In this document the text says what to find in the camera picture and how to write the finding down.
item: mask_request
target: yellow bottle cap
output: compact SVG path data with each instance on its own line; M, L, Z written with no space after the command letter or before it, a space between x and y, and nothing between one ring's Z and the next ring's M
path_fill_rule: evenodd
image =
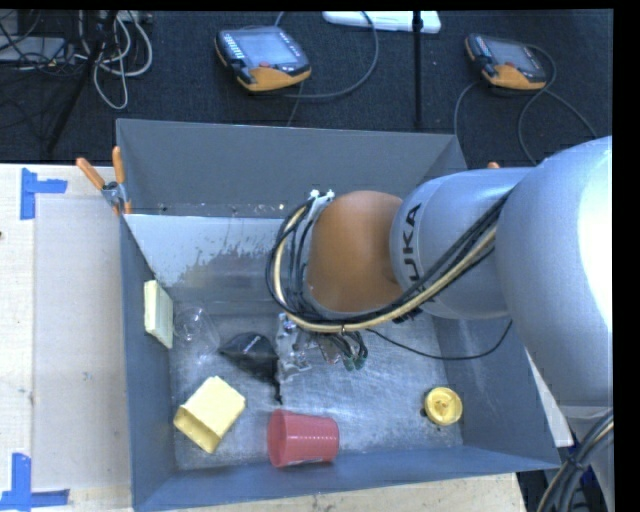
M462 400L452 389L433 388L424 399L424 410L438 425L451 425L462 416Z

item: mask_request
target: yellow sponge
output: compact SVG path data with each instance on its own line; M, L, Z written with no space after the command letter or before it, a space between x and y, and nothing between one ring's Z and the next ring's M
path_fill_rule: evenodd
M155 280L144 283L144 328L167 348L173 347L173 301Z
M213 453L238 419L245 398L220 377L209 377L178 408L173 424L207 453Z

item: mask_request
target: red cup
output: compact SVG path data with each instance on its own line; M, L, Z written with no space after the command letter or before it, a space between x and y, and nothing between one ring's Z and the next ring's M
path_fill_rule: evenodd
M331 418L276 409L267 429L269 460L277 468L331 462L338 454L340 431Z

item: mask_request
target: wire bundle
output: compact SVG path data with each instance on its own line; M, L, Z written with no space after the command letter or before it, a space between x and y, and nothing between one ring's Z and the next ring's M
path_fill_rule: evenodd
M613 409L593 426L578 450L560 467L538 505L538 512L571 510L571 502L580 477L594 456L612 442Z
M35 72L39 75L58 78L75 77L85 72L91 54L88 41L90 35L85 28L89 16L79 10L77 13L70 13L69 16L51 17L58 25L61 24L60 20L62 19L69 22L69 27L60 25L62 33L73 33L74 27L72 25L77 23L78 36L77 38L66 37L57 49L47 51L45 54L44 36L42 36L42 49L39 52L25 52L19 46L19 43L27 37L40 37L33 34L38 25L44 21L43 10L32 10L30 15L34 21L24 34L19 36L9 34L3 24L3 19L0 19L0 33L7 40L7 43L0 45L0 51L9 47L13 48L18 55L17 60L13 63L16 69L21 72ZM125 21L130 22L133 30ZM131 11L119 11L113 26L108 29L110 37L101 43L98 59L91 70L91 77L102 100L109 107L122 110L127 107L129 102L127 79L139 77L150 69L153 62L153 49L145 29ZM111 101L103 90L102 82L105 74L119 78L123 91L123 99L119 104ZM24 112L23 116L27 121L33 117L33 115Z
M133 27L135 28L135 35L139 36L144 43L144 53L146 55L144 57L142 65L133 70L126 69L127 62L132 60L135 63L139 59L139 48L134 44L134 36L130 33L129 28L126 26L124 21L120 16L116 16L112 29L113 41L105 41L103 43L100 55L95 66L93 67L92 72L93 84L96 88L96 91L98 92L102 100L115 110L122 110L129 104L127 78L141 76L149 70L151 64L153 63L153 48L151 46L151 40L149 39L149 36L131 11L124 12L128 13L128 20L131 21ZM82 11L80 11L80 15L78 17L79 32L81 35L81 44L83 49L86 51L86 55L77 54L76 56L79 59L86 60L88 59L91 51L83 34L83 18L84 16L82 14ZM124 37L124 44L121 41L121 34ZM123 94L123 100L120 105L114 104L102 90L102 86L100 85L99 80L100 72L115 75L116 77L120 78Z
M382 308L356 313L344 318L332 319L320 314L303 297L304 269L302 261L304 241L315 219L307 222L302 236L296 241L300 226L312 210L315 198L300 205L280 226L266 268L267 287L274 300L287 312L299 327L312 332L344 334L368 329L381 323L400 318L415 310L423 302L450 286L466 272L486 258L493 250L496 224L509 192L491 206L410 288L397 300ZM291 237L289 282L283 287L281 266L288 238Z

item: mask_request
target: black carpet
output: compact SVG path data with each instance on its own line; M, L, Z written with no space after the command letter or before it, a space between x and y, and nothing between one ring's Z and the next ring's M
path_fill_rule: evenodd
M65 23L73 27L77 16L76 11L47 14L60 27ZM440 32L421 36L422 130L454 133L457 128L469 168L484 167L491 160L502 166L530 165L594 136L612 134L613 9L438 14ZM150 22L144 24L151 37L153 64L143 75L127 79L128 106L121 111L110 108L88 80L52 151L47 148L55 135L55 122L69 110L75 84L86 67L79 67L75 75L60 76L53 68L50 73L25 71L3 62L0 161L72 163L84 156L96 165L110 164L115 120L121 117L416 131L414 41L409 32L378 31L375 70L345 96L301 101L296 107L293 99L248 94L215 56L214 36L223 28L273 24L277 15L153 11ZM374 57L370 29L327 23L320 12L285 13L280 26L302 45L311 61L304 94L348 88L367 72ZM549 75L555 67L551 94L540 95L524 115L531 96L495 94L465 54L464 39L473 32L541 49L544 53L536 55ZM112 102L121 102L120 80L115 76L101 80ZM459 104L454 126L458 99L474 82Z

